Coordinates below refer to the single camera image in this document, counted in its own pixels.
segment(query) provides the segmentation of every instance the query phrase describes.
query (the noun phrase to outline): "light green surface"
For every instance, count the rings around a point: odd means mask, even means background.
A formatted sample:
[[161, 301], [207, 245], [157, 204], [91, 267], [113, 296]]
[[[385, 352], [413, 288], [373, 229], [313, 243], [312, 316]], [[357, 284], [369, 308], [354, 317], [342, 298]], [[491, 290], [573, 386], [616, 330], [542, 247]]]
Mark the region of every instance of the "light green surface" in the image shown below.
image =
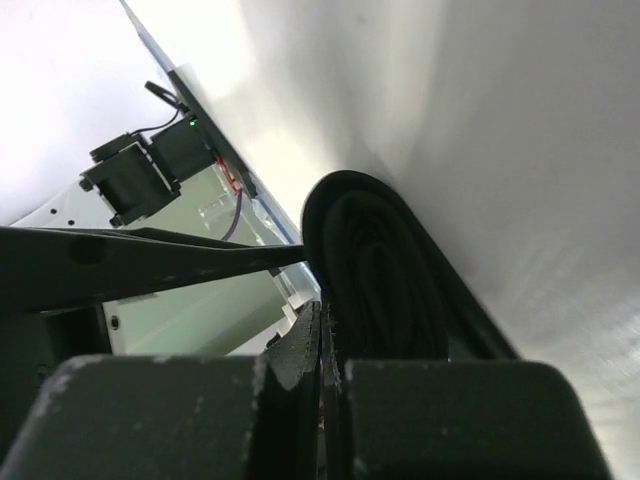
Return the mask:
[[[223, 218], [209, 231], [198, 207], [210, 205], [222, 187], [211, 169], [182, 185], [182, 196], [132, 228], [154, 227], [221, 238], [231, 224]], [[244, 221], [231, 239], [255, 245]], [[127, 353], [223, 355], [282, 316], [284, 300], [267, 272], [193, 285], [120, 304]]]

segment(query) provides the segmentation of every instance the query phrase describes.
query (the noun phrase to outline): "wire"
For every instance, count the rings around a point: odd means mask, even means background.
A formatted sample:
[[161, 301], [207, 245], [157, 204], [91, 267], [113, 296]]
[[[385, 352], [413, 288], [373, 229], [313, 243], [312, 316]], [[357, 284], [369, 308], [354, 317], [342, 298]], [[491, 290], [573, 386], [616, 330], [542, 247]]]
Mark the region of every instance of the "wire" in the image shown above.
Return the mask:
[[236, 228], [238, 228], [238, 223], [240, 222], [240, 212], [242, 211], [242, 189], [236, 190], [236, 192], [236, 211], [233, 214], [231, 226], [229, 227], [229, 230], [227, 230], [227, 233], [225, 233], [220, 239], [224, 242], [228, 241], [233, 236]]
[[131, 132], [131, 135], [135, 135], [137, 133], [142, 133], [142, 132], [150, 132], [152, 130], [159, 130], [161, 128], [168, 127], [174, 122], [176, 118], [178, 118], [179, 113], [180, 113], [180, 109], [178, 108], [176, 109], [176, 113], [173, 115], [173, 117], [171, 117], [171, 120], [169, 120], [167, 123], [163, 123], [162, 125], [158, 125], [157, 127], [139, 128], [138, 130], [134, 130], [133, 132]]
[[231, 175], [229, 175], [229, 170], [227, 170], [227, 166], [224, 164], [222, 157], [216, 157], [216, 161], [220, 166], [220, 170], [222, 170], [224, 178], [227, 179], [227, 183], [229, 184], [229, 187], [231, 187], [231, 190], [233, 190], [233, 193], [238, 195], [238, 189], [236, 188], [235, 183], [233, 182], [233, 178], [231, 178]]

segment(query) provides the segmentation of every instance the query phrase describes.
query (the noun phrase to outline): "black metal bar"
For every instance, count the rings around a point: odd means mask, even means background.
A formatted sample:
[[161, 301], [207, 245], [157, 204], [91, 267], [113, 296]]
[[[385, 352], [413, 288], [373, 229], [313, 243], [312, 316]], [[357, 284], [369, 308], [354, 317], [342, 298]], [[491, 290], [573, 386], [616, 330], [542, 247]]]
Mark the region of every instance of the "black metal bar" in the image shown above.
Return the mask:
[[302, 246], [224, 248], [189, 236], [0, 227], [0, 312], [90, 305], [304, 261]]

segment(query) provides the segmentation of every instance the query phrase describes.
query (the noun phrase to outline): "black cloth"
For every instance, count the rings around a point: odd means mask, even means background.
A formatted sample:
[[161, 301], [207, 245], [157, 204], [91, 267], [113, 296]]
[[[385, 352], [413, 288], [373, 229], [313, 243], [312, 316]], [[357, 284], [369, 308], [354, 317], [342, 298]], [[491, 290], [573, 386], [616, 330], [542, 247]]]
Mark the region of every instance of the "black cloth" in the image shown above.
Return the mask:
[[448, 357], [456, 296], [470, 294], [395, 191], [332, 173], [306, 201], [302, 234], [344, 358]]

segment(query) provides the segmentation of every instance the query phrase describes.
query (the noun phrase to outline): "purple wire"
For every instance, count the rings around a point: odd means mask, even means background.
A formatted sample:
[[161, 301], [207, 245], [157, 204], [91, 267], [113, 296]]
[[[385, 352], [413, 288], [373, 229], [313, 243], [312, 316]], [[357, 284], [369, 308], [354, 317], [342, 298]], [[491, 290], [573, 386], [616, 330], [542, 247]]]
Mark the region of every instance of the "purple wire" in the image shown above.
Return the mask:
[[239, 188], [237, 199], [236, 199], [236, 211], [233, 214], [233, 221], [231, 222], [231, 226], [229, 227], [229, 230], [227, 230], [227, 233], [225, 233], [224, 236], [221, 238], [222, 241], [224, 242], [228, 241], [236, 231], [236, 228], [238, 228], [241, 211], [242, 211], [242, 189]]

